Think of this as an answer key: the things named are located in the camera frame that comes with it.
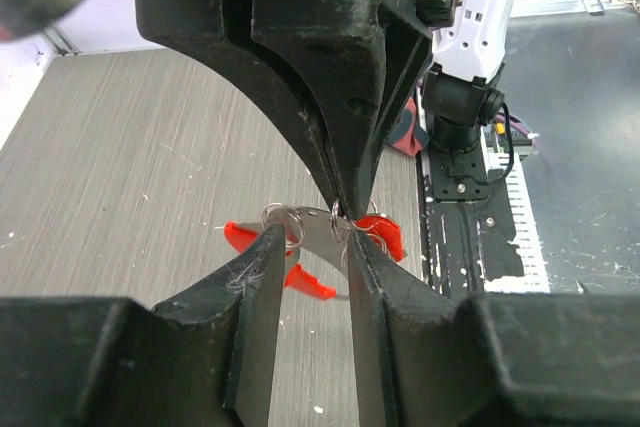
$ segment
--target wood grain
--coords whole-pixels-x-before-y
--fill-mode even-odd
[[[374,198],[417,275],[413,160],[385,152]],[[56,60],[0,152],[0,295],[151,306],[230,260],[221,227],[269,202],[325,207],[280,134],[214,72],[167,50]],[[285,292],[271,425],[358,425],[348,303]]]

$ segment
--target gray wood grain tabletop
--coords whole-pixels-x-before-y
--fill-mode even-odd
[[[413,159],[383,155],[374,199],[419,275]],[[264,115],[167,50],[61,58],[0,151],[0,295],[110,294],[152,306],[229,261],[227,220],[270,202],[322,207]],[[328,264],[303,266],[345,289]],[[347,302],[285,290],[270,424],[355,426]]]

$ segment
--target gray floor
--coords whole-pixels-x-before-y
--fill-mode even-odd
[[[540,133],[523,167],[554,291],[640,292],[640,16],[515,19],[500,87]]]
[[[374,198],[418,274],[413,160],[386,152]],[[0,295],[151,306],[231,259],[221,226],[269,202],[322,207],[293,151],[215,73],[169,51],[59,59],[0,152]],[[318,259],[303,265],[346,287]],[[347,303],[285,291],[271,413],[277,426],[358,424]]]

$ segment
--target red and gray cloth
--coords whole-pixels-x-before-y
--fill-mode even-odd
[[[420,127],[416,103],[410,97],[391,132],[387,143],[393,148],[410,156],[415,156],[429,143],[429,134]]]

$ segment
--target black cable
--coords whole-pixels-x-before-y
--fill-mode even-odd
[[[507,145],[509,147],[509,162],[507,163],[507,166],[505,167],[502,174],[500,174],[495,179],[480,180],[471,175],[464,176],[465,179],[471,179],[478,185],[488,186],[497,182],[502,182],[509,176],[509,174],[513,170],[513,165],[516,162],[516,154],[513,148],[513,137],[511,136],[511,116],[509,115],[509,107],[507,106],[506,102],[503,102],[501,108],[502,112],[504,112],[505,134],[507,135]]]

